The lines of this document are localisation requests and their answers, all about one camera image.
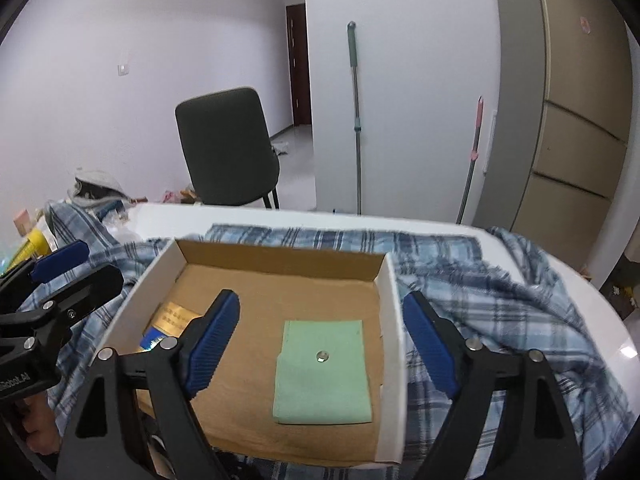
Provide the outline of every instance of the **white box side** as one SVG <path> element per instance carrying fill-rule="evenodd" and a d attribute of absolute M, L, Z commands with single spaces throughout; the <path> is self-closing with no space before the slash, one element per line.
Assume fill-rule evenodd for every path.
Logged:
<path fill-rule="evenodd" d="M 385 256 L 380 273 L 374 282 L 380 295 L 380 329 L 385 352 L 376 462 L 402 463 L 407 384 L 404 322 L 396 284 L 396 272 L 389 254 Z"/>
<path fill-rule="evenodd" d="M 96 353 L 106 346 L 121 355 L 135 352 L 153 314 L 186 265 L 178 243 L 171 240 L 140 276 L 104 333 Z"/>

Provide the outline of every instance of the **gold and blue packet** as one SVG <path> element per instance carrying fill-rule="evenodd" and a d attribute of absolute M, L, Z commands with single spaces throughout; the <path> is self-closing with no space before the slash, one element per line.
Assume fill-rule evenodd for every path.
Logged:
<path fill-rule="evenodd" d="M 161 305 L 140 342 L 138 352 L 147 352 L 165 337 L 180 337 L 187 325 L 199 314 L 173 302 Z"/>

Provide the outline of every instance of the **metal screw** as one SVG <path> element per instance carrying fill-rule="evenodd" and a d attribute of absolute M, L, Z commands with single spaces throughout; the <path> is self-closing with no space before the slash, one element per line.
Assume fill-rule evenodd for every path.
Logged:
<path fill-rule="evenodd" d="M 480 341 L 477 337 L 467 339 L 465 341 L 465 345 L 469 350 L 477 352 L 478 350 L 482 350 L 482 341 Z"/>
<path fill-rule="evenodd" d="M 175 348 L 177 344 L 178 340 L 175 337 L 165 337 L 160 342 L 160 348 L 164 350 L 171 350 L 172 348 Z"/>
<path fill-rule="evenodd" d="M 98 352 L 98 359 L 100 359 L 100 361 L 108 361 L 109 359 L 111 359 L 112 355 L 113 355 L 112 348 L 103 348 Z"/>
<path fill-rule="evenodd" d="M 530 350 L 529 359 L 535 363 L 541 363 L 545 360 L 545 355 L 540 350 Z"/>

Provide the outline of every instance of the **cabinet drawer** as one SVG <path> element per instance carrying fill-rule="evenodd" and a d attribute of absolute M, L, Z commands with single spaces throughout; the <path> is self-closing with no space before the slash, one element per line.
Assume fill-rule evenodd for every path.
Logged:
<path fill-rule="evenodd" d="M 532 175 L 513 231 L 530 238 L 576 270 L 586 263 L 610 202 Z"/>
<path fill-rule="evenodd" d="M 546 98 L 624 141 L 632 72 L 622 16 L 611 0 L 543 0 Z"/>
<path fill-rule="evenodd" d="M 613 198 L 626 146 L 597 126 L 553 105 L 545 105 L 533 169 L 574 186 Z"/>

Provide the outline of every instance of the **blue gripper pad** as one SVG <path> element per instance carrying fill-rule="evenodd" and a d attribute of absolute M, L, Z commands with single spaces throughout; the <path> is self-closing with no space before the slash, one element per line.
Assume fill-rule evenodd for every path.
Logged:
<path fill-rule="evenodd" d="M 188 355 L 186 378 L 183 386 L 190 399 L 209 386 L 213 374 L 218 367 L 222 354 L 229 343 L 231 336 L 236 329 L 240 319 L 240 299 L 238 295 L 231 291 L 224 291 L 224 296 L 219 296 L 223 301 L 222 305 L 210 318 L 208 325 L 204 328 L 202 336 Z M 194 319 L 191 323 L 203 322 L 204 317 Z"/>
<path fill-rule="evenodd" d="M 89 259 L 89 247 L 82 240 L 76 240 L 37 261 L 31 271 L 33 283 L 49 283 L 68 270 L 84 264 Z"/>
<path fill-rule="evenodd" d="M 414 341 L 431 381 L 438 390 L 452 399 L 460 390 L 456 381 L 456 362 L 440 339 L 433 321 L 424 313 L 412 294 L 407 295 L 402 302 L 402 315 L 404 325 Z"/>

